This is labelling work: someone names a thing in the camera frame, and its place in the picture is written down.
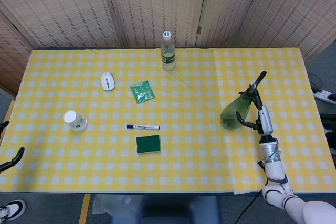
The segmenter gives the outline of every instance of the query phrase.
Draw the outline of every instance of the sneaker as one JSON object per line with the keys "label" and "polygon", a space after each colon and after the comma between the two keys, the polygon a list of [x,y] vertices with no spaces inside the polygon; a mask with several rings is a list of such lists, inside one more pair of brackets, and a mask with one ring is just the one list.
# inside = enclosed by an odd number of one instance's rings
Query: sneaker
{"label": "sneaker", "polygon": [[26,211],[26,203],[23,200],[14,200],[0,207],[0,223],[15,220]]}

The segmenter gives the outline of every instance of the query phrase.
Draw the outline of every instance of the sponge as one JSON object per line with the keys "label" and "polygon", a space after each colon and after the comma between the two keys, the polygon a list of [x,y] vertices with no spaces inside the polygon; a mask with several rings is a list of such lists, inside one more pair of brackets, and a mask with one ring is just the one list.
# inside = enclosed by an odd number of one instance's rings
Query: sponge
{"label": "sponge", "polygon": [[137,153],[145,152],[159,152],[160,147],[160,136],[138,136],[137,138]]}

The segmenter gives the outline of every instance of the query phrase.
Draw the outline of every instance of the white cup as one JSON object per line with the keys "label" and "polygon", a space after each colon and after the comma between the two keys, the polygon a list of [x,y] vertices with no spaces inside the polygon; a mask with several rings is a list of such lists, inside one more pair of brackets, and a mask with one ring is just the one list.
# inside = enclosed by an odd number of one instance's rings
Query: white cup
{"label": "white cup", "polygon": [[63,120],[72,128],[74,131],[83,131],[88,125],[88,120],[74,110],[68,110],[63,115]]}

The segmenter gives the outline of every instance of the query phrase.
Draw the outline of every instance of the green packet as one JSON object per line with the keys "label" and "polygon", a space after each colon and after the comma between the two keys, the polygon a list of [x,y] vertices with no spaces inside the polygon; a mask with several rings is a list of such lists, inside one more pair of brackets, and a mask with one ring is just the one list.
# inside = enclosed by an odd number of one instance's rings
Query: green packet
{"label": "green packet", "polygon": [[143,81],[138,84],[132,85],[131,90],[137,104],[155,98],[154,92],[148,81]]}

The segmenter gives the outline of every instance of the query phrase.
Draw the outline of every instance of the power strip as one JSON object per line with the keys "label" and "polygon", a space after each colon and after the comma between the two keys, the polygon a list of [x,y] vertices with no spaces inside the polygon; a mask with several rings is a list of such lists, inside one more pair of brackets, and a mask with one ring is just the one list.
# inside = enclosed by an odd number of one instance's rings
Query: power strip
{"label": "power strip", "polygon": [[336,94],[330,93],[326,90],[322,90],[321,92],[318,92],[316,89],[313,88],[312,90],[314,93],[314,97],[316,97],[317,99],[336,105]]}

